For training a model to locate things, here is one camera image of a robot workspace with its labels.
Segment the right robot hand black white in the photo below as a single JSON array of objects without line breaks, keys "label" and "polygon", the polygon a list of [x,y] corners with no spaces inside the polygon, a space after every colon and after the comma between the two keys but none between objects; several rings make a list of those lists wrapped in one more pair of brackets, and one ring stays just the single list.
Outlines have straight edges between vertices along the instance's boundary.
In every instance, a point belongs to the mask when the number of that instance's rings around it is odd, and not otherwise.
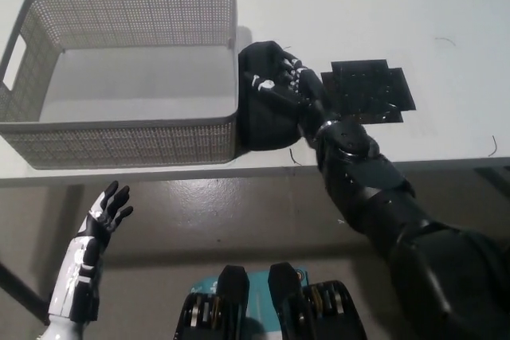
[{"label": "right robot hand black white", "polygon": [[330,104],[313,70],[275,41],[259,41],[238,54],[237,128],[246,150],[276,150],[300,140],[298,124],[315,101]]}]

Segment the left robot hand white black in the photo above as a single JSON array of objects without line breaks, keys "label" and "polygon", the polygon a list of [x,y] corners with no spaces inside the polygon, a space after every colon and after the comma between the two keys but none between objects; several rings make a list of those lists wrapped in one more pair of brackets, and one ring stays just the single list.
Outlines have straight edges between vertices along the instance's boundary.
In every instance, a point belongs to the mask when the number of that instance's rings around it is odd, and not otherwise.
[{"label": "left robot hand white black", "polygon": [[103,255],[120,222],[133,212],[130,188],[112,182],[92,203],[70,240],[49,304],[48,315],[87,324],[96,321]]}]

